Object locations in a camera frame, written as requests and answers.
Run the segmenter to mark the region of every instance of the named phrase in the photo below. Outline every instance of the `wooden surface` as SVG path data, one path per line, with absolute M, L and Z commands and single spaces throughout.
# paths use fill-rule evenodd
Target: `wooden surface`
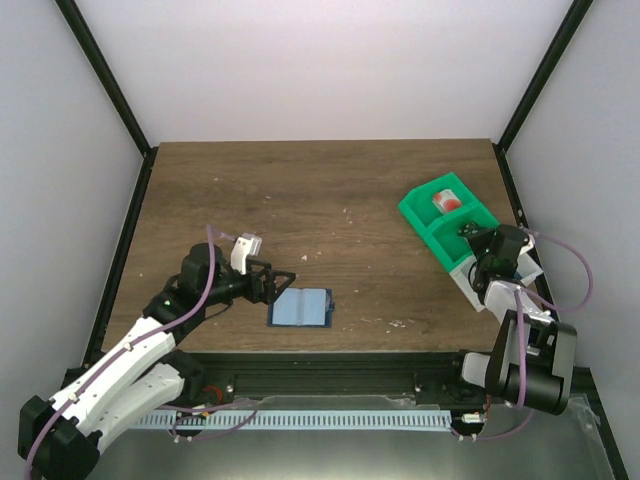
M 265 305 L 238 300 L 185 350 L 491 348 L 498 322 L 475 312 L 397 209 L 409 190 L 450 171 L 513 222 L 488 140 L 163 144 L 105 346 L 206 241 L 210 223 L 256 232 L 260 258 L 296 272 L 294 287 L 331 288 L 336 311 L 328 329 L 267 327 Z M 221 246 L 228 255 L 231 245 Z

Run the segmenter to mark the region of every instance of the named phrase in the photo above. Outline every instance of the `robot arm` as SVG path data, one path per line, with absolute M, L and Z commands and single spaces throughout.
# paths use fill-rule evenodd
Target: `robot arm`
M 105 449 L 144 415 L 169 402 L 193 402 L 203 387 L 203 370 L 192 356 L 175 347 L 206 320 L 206 308 L 230 306 L 236 298 L 272 304 L 295 280 L 293 273 L 273 270 L 268 263 L 247 258 L 258 254 L 261 242 L 249 234 L 239 237 L 230 264 L 214 247 L 214 282 L 202 307 L 175 328 L 157 331 L 192 310 L 205 293 L 209 245 L 193 246 L 182 261 L 180 273 L 169 279 L 114 348 L 49 401 L 34 396 L 23 406 L 20 456 L 27 458 L 45 424 L 62 409 L 60 418 L 44 436 L 33 466 L 48 480 L 81 480 L 93 470 Z M 132 346 L 133 340 L 152 331 L 157 333 Z M 80 389 L 83 393 L 76 396 Z
M 501 324 L 490 355 L 465 355 L 462 379 L 484 388 L 492 397 L 517 402 L 523 381 L 517 328 L 519 295 L 526 349 L 524 405 L 559 415 L 569 400 L 577 334 L 572 326 L 541 311 L 516 279 L 518 257 L 533 247 L 533 237 L 509 225 L 489 229 L 475 223 L 458 233 L 467 239 L 477 258 L 471 287 Z

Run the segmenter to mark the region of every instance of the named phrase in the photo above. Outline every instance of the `blue rectangular object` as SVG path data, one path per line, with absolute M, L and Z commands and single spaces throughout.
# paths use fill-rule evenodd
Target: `blue rectangular object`
M 287 288 L 269 306 L 270 327 L 330 327 L 334 309 L 331 290 Z

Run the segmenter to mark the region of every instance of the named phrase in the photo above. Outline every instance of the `green tray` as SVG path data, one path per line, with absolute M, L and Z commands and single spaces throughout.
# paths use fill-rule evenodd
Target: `green tray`
M 442 214 L 433 204 L 433 196 L 450 188 L 462 202 L 462 207 Z M 469 222 L 482 227 L 500 224 L 455 173 L 447 173 L 429 183 L 414 188 L 398 205 L 411 226 L 427 244 L 447 272 L 451 272 L 472 255 L 467 241 L 458 236 L 458 229 Z

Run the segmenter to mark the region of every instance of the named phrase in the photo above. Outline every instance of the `white wall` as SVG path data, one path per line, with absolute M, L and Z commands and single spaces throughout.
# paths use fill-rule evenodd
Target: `white wall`
M 640 3 L 594 2 L 508 156 L 530 223 L 590 259 L 579 335 L 631 478 L 640 478 Z M 541 246 L 558 303 L 584 294 L 570 254 Z
M 78 3 L 157 144 L 497 140 L 571 1 Z
M 0 465 L 82 360 L 141 157 L 55 2 L 0 15 Z

